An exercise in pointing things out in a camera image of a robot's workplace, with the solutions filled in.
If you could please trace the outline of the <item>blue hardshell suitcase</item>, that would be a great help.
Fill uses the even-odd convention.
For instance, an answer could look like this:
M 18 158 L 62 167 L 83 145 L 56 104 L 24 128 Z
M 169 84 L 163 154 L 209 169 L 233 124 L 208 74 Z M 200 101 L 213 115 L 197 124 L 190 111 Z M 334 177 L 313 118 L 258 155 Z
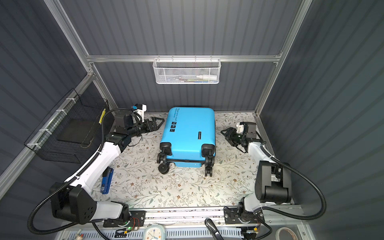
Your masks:
M 169 110 L 157 156 L 158 170 L 167 174 L 170 164 L 177 167 L 205 167 L 213 176 L 216 156 L 216 121 L 211 108 L 174 107 Z

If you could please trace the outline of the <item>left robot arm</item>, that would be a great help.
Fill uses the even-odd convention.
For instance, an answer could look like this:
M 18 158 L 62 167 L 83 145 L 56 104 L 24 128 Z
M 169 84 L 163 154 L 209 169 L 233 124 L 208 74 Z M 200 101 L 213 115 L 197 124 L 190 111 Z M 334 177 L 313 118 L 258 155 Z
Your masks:
M 130 221 L 127 204 L 95 201 L 91 191 L 112 161 L 131 145 L 133 137 L 157 131 L 165 120 L 144 119 L 143 110 L 114 109 L 113 113 L 114 122 L 106 133 L 102 132 L 102 142 L 96 152 L 62 185 L 52 185 L 50 201 L 54 218 L 81 225 L 106 219 Z

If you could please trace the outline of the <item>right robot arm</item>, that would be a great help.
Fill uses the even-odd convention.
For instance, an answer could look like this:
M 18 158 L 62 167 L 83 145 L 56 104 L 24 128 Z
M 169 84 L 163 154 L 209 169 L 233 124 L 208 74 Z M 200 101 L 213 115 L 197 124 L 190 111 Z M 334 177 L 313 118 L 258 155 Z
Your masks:
M 238 204 L 237 216 L 242 222 L 250 222 L 253 215 L 261 218 L 262 204 L 291 202 L 291 172 L 272 160 L 256 123 L 240 122 L 235 128 L 222 130 L 221 134 L 232 147 L 238 150 L 243 147 L 241 152 L 248 153 L 258 164 L 254 193 L 243 197 Z

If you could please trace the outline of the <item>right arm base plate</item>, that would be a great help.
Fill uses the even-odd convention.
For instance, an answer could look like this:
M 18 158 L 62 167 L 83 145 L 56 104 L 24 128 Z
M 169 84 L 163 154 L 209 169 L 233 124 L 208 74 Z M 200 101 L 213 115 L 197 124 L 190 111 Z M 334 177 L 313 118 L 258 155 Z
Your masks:
M 227 225 L 235 224 L 261 224 L 260 220 L 265 221 L 264 214 L 262 211 L 256 213 L 247 212 L 237 207 L 224 207 L 224 219 Z

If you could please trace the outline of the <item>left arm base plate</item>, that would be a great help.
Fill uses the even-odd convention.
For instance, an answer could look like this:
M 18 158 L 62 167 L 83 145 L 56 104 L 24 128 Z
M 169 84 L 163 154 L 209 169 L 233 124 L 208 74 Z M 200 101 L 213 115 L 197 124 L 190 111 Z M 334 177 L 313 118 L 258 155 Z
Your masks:
M 107 219 L 103 223 L 104 228 L 138 228 L 144 225 L 146 211 L 129 211 L 126 216 L 118 219 Z

